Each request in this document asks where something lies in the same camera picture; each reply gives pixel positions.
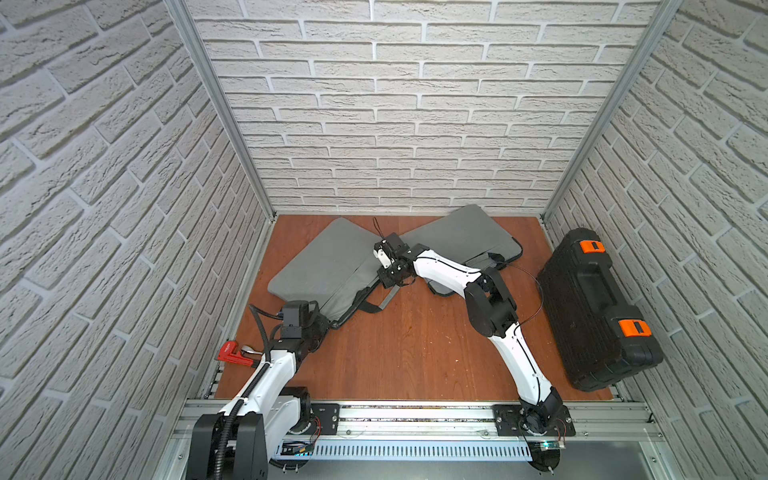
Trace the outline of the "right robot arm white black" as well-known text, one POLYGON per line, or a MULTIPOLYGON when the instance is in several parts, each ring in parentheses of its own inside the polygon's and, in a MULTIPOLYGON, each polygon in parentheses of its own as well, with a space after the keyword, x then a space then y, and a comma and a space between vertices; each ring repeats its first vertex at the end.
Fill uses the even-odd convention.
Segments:
POLYGON ((563 400, 530 351, 516 303, 495 268, 460 264, 424 245, 410 247, 396 235, 376 243, 373 254, 381 264, 379 279, 387 288, 419 277, 460 295, 471 326, 492 342, 513 377, 522 427, 532 435, 543 435, 555 426, 563 400))

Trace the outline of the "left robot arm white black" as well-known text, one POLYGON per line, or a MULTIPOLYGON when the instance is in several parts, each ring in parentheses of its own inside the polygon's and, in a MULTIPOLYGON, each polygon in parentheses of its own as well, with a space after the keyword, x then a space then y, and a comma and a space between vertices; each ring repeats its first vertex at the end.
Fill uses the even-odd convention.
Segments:
POLYGON ((187 479, 265 479, 270 460, 290 430, 310 423, 309 394, 287 384, 327 335, 329 321, 316 301, 286 303, 267 333, 254 305, 248 307, 262 338, 255 370, 235 397, 196 421, 187 479))

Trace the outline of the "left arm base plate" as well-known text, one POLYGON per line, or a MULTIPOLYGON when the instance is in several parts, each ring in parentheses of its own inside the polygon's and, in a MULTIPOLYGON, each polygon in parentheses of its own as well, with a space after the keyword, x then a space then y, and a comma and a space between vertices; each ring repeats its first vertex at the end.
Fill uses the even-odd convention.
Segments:
POLYGON ((336 435, 340 421, 339 403, 315 402, 302 410, 299 422, 288 430, 289 435, 336 435))

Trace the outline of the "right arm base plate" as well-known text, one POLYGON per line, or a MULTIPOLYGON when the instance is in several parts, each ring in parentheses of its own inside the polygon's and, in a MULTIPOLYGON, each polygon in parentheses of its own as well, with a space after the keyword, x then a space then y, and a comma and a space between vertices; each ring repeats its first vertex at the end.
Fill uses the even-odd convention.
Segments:
POLYGON ((573 437, 574 423, 568 408, 560 406, 552 414, 537 412, 520 403, 494 404, 491 407, 497 434, 500 437, 554 436, 573 437))

